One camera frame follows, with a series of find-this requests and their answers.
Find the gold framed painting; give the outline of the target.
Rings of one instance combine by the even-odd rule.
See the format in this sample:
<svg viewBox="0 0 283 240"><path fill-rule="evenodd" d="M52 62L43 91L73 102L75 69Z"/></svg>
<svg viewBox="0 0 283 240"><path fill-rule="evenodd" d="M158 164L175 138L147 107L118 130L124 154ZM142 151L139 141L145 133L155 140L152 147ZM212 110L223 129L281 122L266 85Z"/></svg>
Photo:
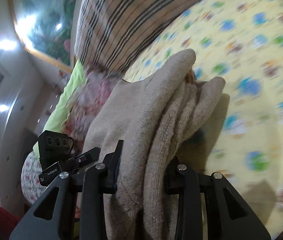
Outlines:
<svg viewBox="0 0 283 240"><path fill-rule="evenodd" d="M77 0L8 0L14 28L25 51L71 73Z"/></svg>

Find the yellow cartoon print bedsheet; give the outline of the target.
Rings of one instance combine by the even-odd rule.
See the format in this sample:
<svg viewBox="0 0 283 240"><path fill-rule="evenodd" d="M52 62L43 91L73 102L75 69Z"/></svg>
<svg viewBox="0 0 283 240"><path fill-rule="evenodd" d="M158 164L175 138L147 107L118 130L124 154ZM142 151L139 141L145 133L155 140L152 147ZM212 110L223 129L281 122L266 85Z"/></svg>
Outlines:
<svg viewBox="0 0 283 240"><path fill-rule="evenodd" d="M195 77L223 77L225 88L195 155L179 160L222 173L276 239L283 231L283 0L202 0L155 39L125 79L145 79L186 48L196 52Z"/></svg>

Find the lime green cloth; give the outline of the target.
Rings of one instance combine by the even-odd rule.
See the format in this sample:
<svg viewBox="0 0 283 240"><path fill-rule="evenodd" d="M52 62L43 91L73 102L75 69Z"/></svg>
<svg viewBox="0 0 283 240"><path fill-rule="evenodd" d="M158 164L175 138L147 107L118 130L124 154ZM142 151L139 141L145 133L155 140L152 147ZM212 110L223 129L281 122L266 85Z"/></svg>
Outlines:
<svg viewBox="0 0 283 240"><path fill-rule="evenodd" d="M39 134L46 130L59 133L63 131L63 124L67 121L68 115L71 111L68 107L68 100L71 98L77 88L86 83L86 79L84 66L78 60L74 66L72 74L70 75L69 81L63 90L63 93L59 96L58 103L52 111L52 114L48 117L48 120Z"/></svg>

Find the white patterned fabric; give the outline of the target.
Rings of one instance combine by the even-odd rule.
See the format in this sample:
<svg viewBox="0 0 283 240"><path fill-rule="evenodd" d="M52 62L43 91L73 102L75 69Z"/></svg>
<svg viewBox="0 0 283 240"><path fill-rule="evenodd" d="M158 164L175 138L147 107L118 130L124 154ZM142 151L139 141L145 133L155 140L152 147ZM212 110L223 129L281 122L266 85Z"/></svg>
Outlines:
<svg viewBox="0 0 283 240"><path fill-rule="evenodd" d="M23 164L21 171L21 189L26 200L33 205L45 192L46 187L39 181L42 169L37 155L31 151Z"/></svg>

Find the beige knit sweater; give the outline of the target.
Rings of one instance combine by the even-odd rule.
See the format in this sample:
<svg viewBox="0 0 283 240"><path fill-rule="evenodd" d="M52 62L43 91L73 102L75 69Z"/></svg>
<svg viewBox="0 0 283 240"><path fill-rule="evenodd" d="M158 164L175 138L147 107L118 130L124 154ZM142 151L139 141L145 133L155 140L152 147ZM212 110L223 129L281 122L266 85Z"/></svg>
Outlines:
<svg viewBox="0 0 283 240"><path fill-rule="evenodd" d="M100 157L124 142L117 191L104 195L108 239L173 239L178 197L164 192L164 174L181 144L208 120L225 80L197 81L192 49L172 55L138 82L120 80L91 123L84 151Z"/></svg>

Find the plaid beige quilt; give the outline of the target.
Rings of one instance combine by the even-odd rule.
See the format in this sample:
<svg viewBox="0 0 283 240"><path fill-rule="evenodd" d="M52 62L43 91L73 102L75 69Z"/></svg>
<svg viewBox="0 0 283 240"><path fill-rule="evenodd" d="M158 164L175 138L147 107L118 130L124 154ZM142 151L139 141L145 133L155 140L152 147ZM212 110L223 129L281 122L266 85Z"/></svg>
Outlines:
<svg viewBox="0 0 283 240"><path fill-rule="evenodd" d="M200 0L82 0L75 57L87 67L124 73L157 36Z"/></svg>

